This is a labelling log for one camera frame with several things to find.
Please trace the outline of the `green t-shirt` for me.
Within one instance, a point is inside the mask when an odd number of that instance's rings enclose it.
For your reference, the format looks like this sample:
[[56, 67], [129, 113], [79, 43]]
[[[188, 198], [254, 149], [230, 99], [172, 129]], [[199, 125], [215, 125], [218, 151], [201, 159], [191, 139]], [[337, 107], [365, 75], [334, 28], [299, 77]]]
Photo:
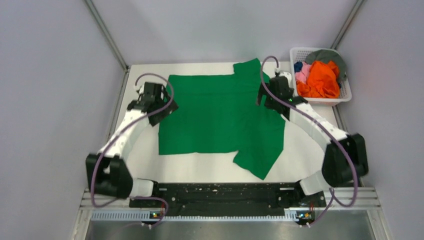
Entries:
[[228, 75], [170, 75], [178, 109], [159, 124], [160, 155], [235, 153], [233, 162], [264, 180], [284, 149], [285, 120], [256, 104], [262, 82], [258, 59]]

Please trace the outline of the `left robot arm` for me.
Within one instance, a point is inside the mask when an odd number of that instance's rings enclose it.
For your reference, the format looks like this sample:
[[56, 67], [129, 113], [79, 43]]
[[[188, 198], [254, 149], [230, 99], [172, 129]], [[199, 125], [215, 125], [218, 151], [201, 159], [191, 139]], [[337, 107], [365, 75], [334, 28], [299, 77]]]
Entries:
[[100, 194], [126, 199], [141, 197], [149, 207], [160, 202], [160, 193], [154, 189], [153, 180], [132, 176], [127, 160], [143, 130], [154, 127], [178, 109], [166, 87], [160, 83], [146, 82], [138, 90], [138, 98], [132, 100], [124, 117], [108, 142], [85, 160], [89, 190]]

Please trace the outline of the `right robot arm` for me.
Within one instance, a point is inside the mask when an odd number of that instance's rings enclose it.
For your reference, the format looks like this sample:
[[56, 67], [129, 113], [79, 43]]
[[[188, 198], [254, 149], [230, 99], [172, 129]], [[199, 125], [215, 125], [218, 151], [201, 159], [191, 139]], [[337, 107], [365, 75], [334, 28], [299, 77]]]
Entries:
[[338, 188], [352, 182], [353, 194], [358, 194], [359, 177], [368, 173], [365, 139], [337, 128], [320, 116], [301, 96], [293, 96], [293, 89], [284, 76], [262, 81], [256, 104], [265, 98], [265, 107], [277, 111], [287, 120], [307, 133], [323, 150], [320, 169], [298, 181], [299, 189], [293, 192], [293, 200], [299, 206], [307, 206], [314, 194], [329, 188]]

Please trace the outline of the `pink garment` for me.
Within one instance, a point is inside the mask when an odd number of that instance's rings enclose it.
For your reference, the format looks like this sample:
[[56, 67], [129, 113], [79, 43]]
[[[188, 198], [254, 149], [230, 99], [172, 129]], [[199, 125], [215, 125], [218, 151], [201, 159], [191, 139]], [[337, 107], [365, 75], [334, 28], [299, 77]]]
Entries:
[[310, 64], [303, 62], [303, 68], [301, 69], [301, 71], [295, 73], [295, 81], [306, 84], [310, 74], [310, 67]]

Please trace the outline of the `dark blue garment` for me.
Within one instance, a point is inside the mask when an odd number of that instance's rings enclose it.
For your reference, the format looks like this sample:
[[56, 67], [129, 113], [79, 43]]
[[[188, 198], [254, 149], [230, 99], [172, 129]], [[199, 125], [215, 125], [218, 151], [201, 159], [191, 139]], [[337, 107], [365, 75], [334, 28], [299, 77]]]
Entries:
[[295, 73], [298, 73], [302, 70], [304, 63], [302, 61], [297, 61], [293, 64], [293, 69]]

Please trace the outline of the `orange t-shirt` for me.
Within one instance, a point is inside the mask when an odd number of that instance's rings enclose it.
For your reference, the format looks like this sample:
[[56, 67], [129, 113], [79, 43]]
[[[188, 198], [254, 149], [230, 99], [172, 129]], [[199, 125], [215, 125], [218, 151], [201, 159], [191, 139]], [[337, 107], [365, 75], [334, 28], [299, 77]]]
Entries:
[[296, 91], [301, 97], [306, 98], [337, 99], [341, 94], [337, 82], [339, 73], [339, 68], [332, 61], [329, 63], [314, 61], [306, 84], [296, 82], [295, 79]]

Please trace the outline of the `grey-green garment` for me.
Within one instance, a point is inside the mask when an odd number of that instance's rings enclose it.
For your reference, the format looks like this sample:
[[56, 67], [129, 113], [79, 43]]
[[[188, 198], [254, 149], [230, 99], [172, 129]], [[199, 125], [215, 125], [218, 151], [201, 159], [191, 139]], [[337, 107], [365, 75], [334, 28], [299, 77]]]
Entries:
[[342, 56], [334, 50], [320, 49], [313, 51], [306, 56], [304, 61], [309, 65], [311, 65], [315, 61], [320, 61], [325, 64], [328, 64], [330, 61], [332, 61], [339, 69], [337, 81], [342, 82], [347, 79], [347, 64], [345, 63]]

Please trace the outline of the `left corner aluminium post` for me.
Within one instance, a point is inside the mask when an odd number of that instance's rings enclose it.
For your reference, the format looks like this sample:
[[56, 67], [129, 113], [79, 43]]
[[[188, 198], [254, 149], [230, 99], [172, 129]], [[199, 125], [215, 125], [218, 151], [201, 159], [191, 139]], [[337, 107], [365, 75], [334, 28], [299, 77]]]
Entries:
[[113, 39], [113, 36], [111, 35], [105, 21], [103, 20], [100, 12], [98, 11], [95, 3], [93, 0], [82, 0], [82, 2], [87, 7], [89, 13], [91, 14], [96, 26], [101, 32], [101, 35], [103, 36], [104, 40], [106, 41], [109, 49], [112, 52], [112, 55], [117, 60], [118, 64], [122, 68], [122, 70], [127, 73], [129, 69], [129, 65], [124, 60], [124, 57], [121, 53], [121, 51], [118, 48], [118, 45], [116, 44], [115, 40]]

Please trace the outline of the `corner aluminium post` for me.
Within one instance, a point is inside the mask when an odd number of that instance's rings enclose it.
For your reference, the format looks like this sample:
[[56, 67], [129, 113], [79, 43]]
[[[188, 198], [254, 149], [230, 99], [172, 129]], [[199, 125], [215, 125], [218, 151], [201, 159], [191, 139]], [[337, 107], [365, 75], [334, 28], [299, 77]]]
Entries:
[[122, 68], [122, 70], [127, 73], [129, 69], [129, 65], [124, 60], [124, 57], [121, 53], [121, 51], [118, 48], [118, 45], [116, 44], [115, 40], [113, 39], [113, 36], [111, 35], [105, 21], [103, 20], [100, 12], [98, 11], [95, 3], [93, 0], [82, 0], [82, 2], [87, 7], [89, 13], [91, 14], [96, 26], [101, 32], [101, 35], [103, 36], [104, 40], [106, 41], [109, 49], [112, 52], [112, 55], [117, 60], [118, 64]]
[[336, 50], [341, 42], [343, 41], [344, 37], [346, 36], [349, 28], [353, 24], [356, 16], [361, 11], [363, 6], [366, 4], [367, 0], [356, 0], [353, 7], [351, 8], [350, 12], [348, 13], [343, 25], [341, 26], [338, 34], [336, 35], [334, 41], [331, 44], [331, 49]]

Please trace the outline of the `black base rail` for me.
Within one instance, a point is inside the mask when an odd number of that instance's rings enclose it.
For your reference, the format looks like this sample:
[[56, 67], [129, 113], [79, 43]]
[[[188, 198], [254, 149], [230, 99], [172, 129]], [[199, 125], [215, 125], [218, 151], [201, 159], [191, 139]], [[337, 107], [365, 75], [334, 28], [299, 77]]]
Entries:
[[154, 200], [130, 200], [131, 208], [168, 207], [167, 217], [273, 217], [289, 208], [326, 206], [324, 193], [305, 195], [297, 183], [157, 183]]

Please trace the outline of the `right corner aluminium post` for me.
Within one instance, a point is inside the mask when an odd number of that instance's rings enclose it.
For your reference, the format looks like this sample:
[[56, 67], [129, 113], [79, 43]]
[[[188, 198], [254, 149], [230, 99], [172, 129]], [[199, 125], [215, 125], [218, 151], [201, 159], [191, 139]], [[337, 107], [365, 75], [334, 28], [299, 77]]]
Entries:
[[349, 28], [353, 24], [356, 16], [361, 11], [363, 6], [366, 4], [367, 0], [356, 0], [353, 7], [351, 8], [350, 12], [348, 13], [343, 25], [341, 26], [338, 34], [336, 35], [334, 41], [331, 44], [331, 49], [336, 50], [341, 42], [343, 41], [344, 37], [346, 36]]

